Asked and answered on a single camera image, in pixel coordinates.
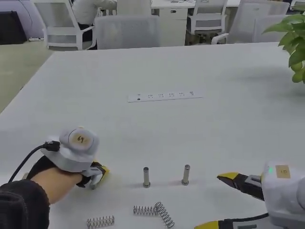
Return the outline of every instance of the person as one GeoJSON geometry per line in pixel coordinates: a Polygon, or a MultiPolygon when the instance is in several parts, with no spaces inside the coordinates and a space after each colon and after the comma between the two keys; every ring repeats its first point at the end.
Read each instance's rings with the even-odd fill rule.
{"type": "MultiPolygon", "coordinates": [[[[104,10],[116,10],[116,0],[74,0],[72,10],[81,30],[93,25],[98,8],[104,10]]],[[[92,41],[92,30],[84,32],[83,42],[92,41]]]]}
{"type": "Polygon", "coordinates": [[[0,229],[47,229],[50,205],[89,181],[80,173],[60,170],[43,156],[26,179],[0,187],[0,229]]]}

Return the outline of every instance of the green leaf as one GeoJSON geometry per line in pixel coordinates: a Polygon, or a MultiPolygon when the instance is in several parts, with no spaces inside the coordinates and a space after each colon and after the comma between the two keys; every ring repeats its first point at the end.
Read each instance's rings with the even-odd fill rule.
{"type": "Polygon", "coordinates": [[[292,76],[292,82],[299,83],[303,80],[303,71],[298,71],[292,76]]]}
{"type": "Polygon", "coordinates": [[[292,22],[304,22],[305,21],[305,15],[303,14],[293,14],[285,17],[281,23],[287,24],[287,23],[292,23],[292,22]]]}
{"type": "Polygon", "coordinates": [[[305,23],[291,24],[295,33],[299,36],[305,36],[305,23]]]}
{"type": "Polygon", "coordinates": [[[297,47],[295,48],[298,52],[305,52],[305,40],[299,42],[297,47]]]}
{"type": "Polygon", "coordinates": [[[282,45],[286,45],[289,44],[290,42],[292,42],[292,40],[294,39],[294,35],[292,32],[288,32],[284,35],[284,37],[281,38],[278,46],[282,46],[282,45]]]}
{"type": "Polygon", "coordinates": [[[305,68],[303,68],[302,71],[303,71],[303,78],[302,79],[303,79],[303,83],[305,83],[305,68]]]}
{"type": "Polygon", "coordinates": [[[301,71],[302,68],[303,68],[303,63],[302,62],[291,66],[292,71],[294,71],[295,73],[301,71]]]}
{"type": "Polygon", "coordinates": [[[305,52],[294,51],[289,58],[289,67],[305,60],[305,52]]]}
{"type": "Polygon", "coordinates": [[[291,24],[292,25],[292,28],[296,31],[296,30],[302,30],[304,31],[305,30],[305,23],[302,22],[302,23],[293,23],[291,24]]]}
{"type": "Polygon", "coordinates": [[[295,46],[291,44],[284,45],[283,50],[286,50],[290,55],[295,51],[295,46]]]}
{"type": "Polygon", "coordinates": [[[305,42],[305,40],[303,39],[303,37],[296,37],[296,38],[294,38],[294,39],[290,42],[290,44],[291,44],[292,46],[296,46],[296,45],[298,45],[299,43],[303,43],[303,42],[305,42]]]}
{"type": "Polygon", "coordinates": [[[265,32],[289,32],[292,31],[292,26],[285,23],[278,23],[267,28],[265,32]]]}

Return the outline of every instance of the white chair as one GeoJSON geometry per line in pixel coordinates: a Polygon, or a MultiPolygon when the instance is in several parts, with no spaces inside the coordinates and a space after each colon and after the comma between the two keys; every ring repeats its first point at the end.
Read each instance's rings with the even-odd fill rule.
{"type": "Polygon", "coordinates": [[[95,19],[98,49],[160,46],[158,16],[107,16],[95,19]]]}
{"type": "Polygon", "coordinates": [[[117,0],[117,15],[152,14],[151,0],[117,0]]]}
{"type": "Polygon", "coordinates": [[[305,0],[292,0],[290,4],[290,9],[294,10],[294,6],[305,6],[305,0]]]}
{"type": "Polygon", "coordinates": [[[279,42],[286,34],[285,32],[263,32],[271,25],[280,23],[287,15],[269,15],[256,18],[254,23],[253,43],[259,42],[279,42]]]}
{"type": "Polygon", "coordinates": [[[80,30],[69,0],[31,0],[43,24],[44,42],[47,48],[77,47],[87,50],[96,44],[94,26],[80,30]],[[82,42],[84,32],[92,30],[93,40],[82,42]]]}
{"type": "Polygon", "coordinates": [[[251,43],[253,40],[254,21],[268,15],[286,14],[289,3],[265,0],[241,0],[233,25],[229,33],[212,39],[212,44],[226,39],[226,43],[251,43]]]}
{"type": "Polygon", "coordinates": [[[219,33],[225,30],[225,9],[228,0],[197,0],[188,15],[187,31],[192,34],[219,33]]]}

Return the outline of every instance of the glove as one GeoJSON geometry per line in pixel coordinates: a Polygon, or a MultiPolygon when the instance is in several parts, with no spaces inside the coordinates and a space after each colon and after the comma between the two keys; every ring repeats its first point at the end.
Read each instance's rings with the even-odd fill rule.
{"type": "MultiPolygon", "coordinates": [[[[91,167],[101,167],[101,164],[98,162],[93,162],[91,167]]],[[[53,162],[51,162],[46,156],[43,156],[36,162],[36,164],[34,164],[26,179],[31,180],[35,175],[50,168],[57,168],[57,166],[53,162]]],[[[76,185],[78,187],[85,187],[85,185],[90,181],[90,179],[91,177],[85,177],[84,175],[82,175],[81,182],[76,185]]]]}

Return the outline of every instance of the black bag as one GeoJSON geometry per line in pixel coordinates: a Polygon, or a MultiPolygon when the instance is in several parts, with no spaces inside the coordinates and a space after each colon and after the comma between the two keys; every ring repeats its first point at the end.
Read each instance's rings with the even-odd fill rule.
{"type": "Polygon", "coordinates": [[[26,41],[17,12],[0,12],[0,44],[23,44],[26,41]]]}

